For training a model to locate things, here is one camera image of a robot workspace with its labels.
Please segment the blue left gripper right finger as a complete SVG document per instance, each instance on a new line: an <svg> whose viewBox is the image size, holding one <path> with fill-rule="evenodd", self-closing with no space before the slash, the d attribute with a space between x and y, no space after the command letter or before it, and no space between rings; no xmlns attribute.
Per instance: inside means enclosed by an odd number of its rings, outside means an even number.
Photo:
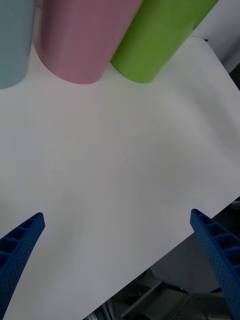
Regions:
<svg viewBox="0 0 240 320"><path fill-rule="evenodd" d="M240 239L197 209L192 209L194 230L226 303L235 320L240 318Z"/></svg>

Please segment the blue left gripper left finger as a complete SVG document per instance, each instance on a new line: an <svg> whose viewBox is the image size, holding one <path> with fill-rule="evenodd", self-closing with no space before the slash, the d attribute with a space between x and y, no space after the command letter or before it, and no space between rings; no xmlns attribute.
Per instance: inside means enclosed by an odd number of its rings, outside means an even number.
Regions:
<svg viewBox="0 0 240 320"><path fill-rule="evenodd" d="M0 318L5 316L28 259L45 228L36 213L0 239Z"/></svg>

